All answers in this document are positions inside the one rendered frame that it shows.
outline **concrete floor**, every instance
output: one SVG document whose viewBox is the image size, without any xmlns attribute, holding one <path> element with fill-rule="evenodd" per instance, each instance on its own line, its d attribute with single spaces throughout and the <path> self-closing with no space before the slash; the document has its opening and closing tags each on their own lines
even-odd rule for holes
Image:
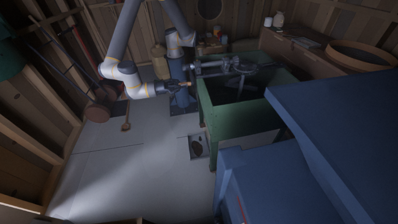
<svg viewBox="0 0 398 224">
<path fill-rule="evenodd" d="M 140 67 L 143 81 L 156 78 Z M 130 103 L 131 130 L 124 116 L 103 124 L 87 121 L 46 215 L 74 224 L 137 217 L 156 224 L 210 224 L 216 175 L 209 158 L 190 161 L 188 134 L 203 132 L 198 113 L 169 116 L 169 96 Z M 243 149 L 269 144 L 271 131 L 220 142 Z"/>
</svg>

